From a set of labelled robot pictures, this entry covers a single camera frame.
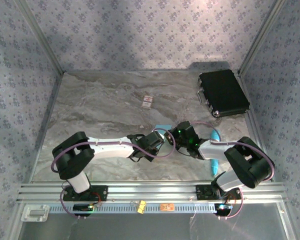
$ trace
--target cable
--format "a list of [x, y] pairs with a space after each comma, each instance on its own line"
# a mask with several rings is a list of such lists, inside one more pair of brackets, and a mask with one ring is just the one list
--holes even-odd
[[252, 151], [260, 154], [266, 161], [267, 163], [269, 164], [270, 168], [271, 168], [271, 174], [266, 177], [263, 181], [267, 181], [267, 180], [270, 180], [273, 178], [274, 174], [275, 174], [275, 167], [274, 165], [272, 164], [271, 160], [269, 159], [269, 157], [263, 153], [261, 150], [255, 148], [254, 146], [251, 146], [249, 144], [246, 144], [246, 143], [243, 143], [243, 142], [237, 142], [237, 141], [230, 141], [230, 142], [220, 142], [220, 141], [211, 141], [210, 140], [210, 143], [212, 145], [223, 145], [223, 146], [228, 146], [228, 145], [241, 145], [241, 146], [244, 146], [244, 147], [247, 147], [249, 149], [251, 149]]
[[203, 124], [203, 125], [209, 126], [210, 128], [212, 128], [213, 130], [216, 131], [216, 133], [218, 134], [218, 137], [219, 137], [219, 139], [221, 141], [221, 136], [220, 136], [219, 131], [211, 123], [206, 122], [206, 121], [192, 121], [192, 122], [190, 122], [190, 124], [191, 125], [193, 125], [193, 124]]
[[66, 187], [69, 187], [69, 186], [70, 186], [70, 185], [68, 185], [68, 186], [65, 186], [65, 187], [64, 187], [64, 184], [67, 183], [67, 182], [68, 182], [68, 181], [64, 181], [64, 182], [61, 184], [61, 188], [62, 188], [63, 190], [66, 190]]
[[96, 202], [92, 203], [92, 205], [96, 205], [96, 204], [98, 204], [98, 203], [100, 203], [100, 202], [101, 202], [101, 197], [100, 197], [100, 195], [99, 195], [97, 192], [92, 192], [91, 194], [93, 194], [93, 195], [97, 195], [97, 196], [98, 196], [98, 201], [96, 201]]
[[237, 216], [241, 212], [242, 207], [244, 205], [244, 195], [242, 194], [242, 189], [240, 189], [240, 196], [241, 196], [241, 203], [240, 203], [240, 207], [239, 207], [238, 211], [236, 211], [235, 214], [229, 216], [231, 214], [231, 211], [230, 211], [229, 214], [228, 214], [228, 216], [226, 216], [225, 218], [227, 218], [227, 219], [233, 218], [233, 217]]
[[68, 151], [72, 150], [72, 149], [75, 149], [77, 147], [80, 147], [80, 146], [84, 146], [84, 145], [100, 145], [100, 146], [106, 146], [106, 145], [128, 145], [128, 146], [131, 146], [131, 147], [134, 147], [136, 149], [138, 149], [139, 151], [141, 151], [142, 153], [148, 155], [149, 157], [152, 157], [152, 158], [157, 158], [157, 159], [163, 159], [163, 158], [166, 158], [168, 156], [170, 156], [175, 148], [176, 148], [176, 140], [174, 138], [174, 136], [172, 135], [172, 133], [170, 133], [168, 130], [164, 129], [164, 128], [155, 128], [152, 130], [153, 131], [157, 131], [157, 130], [163, 130], [165, 131], [166, 133], [168, 133], [172, 139], [172, 142], [173, 142], [173, 148], [171, 149], [171, 151], [167, 154], [167, 155], [164, 155], [164, 156], [156, 156], [156, 155], [152, 155], [148, 152], [146, 152], [145, 150], [143, 150], [141, 147], [139, 147], [138, 145], [135, 145], [131, 142], [126, 142], [126, 141], [106, 141], [106, 142], [95, 142], [95, 141], [86, 141], [86, 142], [81, 142], [81, 143], [77, 143], [75, 145], [72, 145], [68, 148], [66, 148], [65, 150], [63, 150], [62, 152], [60, 152], [56, 157], [55, 159], [52, 161], [51, 163], [51, 170], [52, 172], [54, 173], [58, 173], [57, 170], [55, 170], [55, 164], [56, 162], [64, 155], [66, 154]]
[[228, 193], [228, 196], [227, 196], [227, 199], [226, 199], [226, 201], [224, 202], [224, 204], [226, 204], [229, 200], [230, 200], [230, 197], [233, 197], [233, 199], [234, 199], [234, 204], [236, 204], [237, 203], [237, 199], [236, 199], [236, 197], [235, 197], [235, 195], [233, 195], [232, 193]]
[[182, 154], [182, 155], [185, 155], [187, 157], [191, 157], [191, 155], [187, 155], [187, 154], [184, 154], [183, 152], [180, 152], [179, 150], [177, 150], [178, 153]]
[[51, 163], [51, 171], [54, 172], [54, 173], [59, 173], [58, 170], [55, 170], [55, 164], [56, 162], [64, 155], [66, 154], [67, 152], [69, 152], [70, 150], [72, 149], [75, 149], [77, 147], [80, 147], [80, 146], [84, 146], [84, 145], [95, 145], [96, 142], [95, 141], [85, 141], [85, 142], [81, 142], [81, 143], [77, 143], [75, 145], [72, 145], [68, 148], [66, 148], [65, 150], [63, 150], [62, 152], [60, 152], [55, 159], [53, 159], [52, 163]]
[[140, 161], [141, 158], [142, 158], [142, 157], [139, 157], [138, 160], [135, 161], [132, 157], [129, 157], [129, 159], [130, 159], [132, 162], [134, 162], [134, 163], [138, 163], [138, 162]]
[[74, 218], [76, 218], [76, 219], [80, 219], [80, 216], [74, 215], [72, 212], [69, 212], [69, 210], [66, 208], [65, 203], [64, 203], [64, 200], [63, 200], [64, 194], [65, 194], [65, 190], [62, 189], [62, 191], [60, 192], [60, 203], [61, 203], [61, 205], [62, 205], [62, 208], [63, 208], [63, 209], [65, 210], [65, 212], [66, 212], [67, 214], [69, 214], [71, 217], [74, 217]]
[[158, 149], [158, 152], [160, 152], [160, 149], [162, 148], [162, 146], [164, 145], [165, 143], [163, 142], [161, 145], [160, 145], [160, 147], [159, 147], [159, 149]]

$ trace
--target black briefcase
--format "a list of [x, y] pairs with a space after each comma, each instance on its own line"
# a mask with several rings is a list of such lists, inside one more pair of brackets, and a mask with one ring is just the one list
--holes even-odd
[[198, 78], [202, 103], [215, 118], [246, 113], [250, 103], [231, 70], [201, 73]]

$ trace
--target aluminum rail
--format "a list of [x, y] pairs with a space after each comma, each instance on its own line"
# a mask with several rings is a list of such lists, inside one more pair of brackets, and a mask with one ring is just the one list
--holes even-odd
[[[196, 185], [210, 183], [209, 181], [91, 182], [94, 186], [108, 186], [107, 203], [130, 203], [139, 200], [147, 203], [221, 203], [221, 200], [197, 200]], [[61, 184], [61, 182], [23, 184], [19, 189], [17, 202], [23, 204], [60, 202]], [[279, 203], [287, 199], [282, 182], [263, 182], [254, 189], [243, 187], [242, 194], [245, 204]]]

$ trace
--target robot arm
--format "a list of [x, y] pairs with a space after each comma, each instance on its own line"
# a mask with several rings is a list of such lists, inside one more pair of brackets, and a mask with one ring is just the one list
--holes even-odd
[[84, 168], [90, 161], [111, 157], [145, 157], [151, 162], [159, 152], [157, 147], [163, 142], [163, 137], [157, 131], [147, 136], [136, 134], [117, 139], [98, 139], [87, 137], [83, 131], [77, 132], [53, 149], [52, 154], [58, 171], [54, 170], [54, 163], [52, 170], [59, 173], [60, 179], [68, 181], [74, 191], [80, 194], [91, 186], [84, 173]]
[[[219, 196], [243, 185], [254, 189], [263, 180], [273, 177], [275, 164], [249, 137], [244, 136], [237, 142], [213, 142], [199, 138], [188, 121], [181, 122], [169, 132], [175, 139], [177, 150], [183, 147], [193, 158], [230, 163], [232, 170], [223, 172], [211, 183], [212, 190]], [[172, 138], [168, 134], [165, 136], [172, 144]]]

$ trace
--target glass panel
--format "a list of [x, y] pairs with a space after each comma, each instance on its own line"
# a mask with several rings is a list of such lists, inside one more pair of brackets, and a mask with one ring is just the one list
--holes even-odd
[[23, 224], [19, 240], [285, 240], [276, 203], [247, 204], [231, 219], [214, 214], [100, 214], [76, 220], [50, 214]]
[[[211, 122], [223, 141], [249, 136], [244, 115], [214, 118], [200, 104], [197, 71], [80, 72], [64, 74], [52, 112], [33, 181], [59, 181], [50, 169], [52, 150], [76, 132], [99, 139], [149, 134], [156, 125], [175, 127], [182, 121]], [[152, 96], [151, 109], [141, 108], [144, 96]], [[212, 129], [195, 125], [200, 138]], [[171, 150], [166, 143], [158, 155]], [[228, 162], [219, 161], [218, 174]], [[134, 163], [127, 158], [97, 159], [86, 167], [91, 181], [212, 180], [210, 160], [199, 160], [174, 152], [171, 157]]]

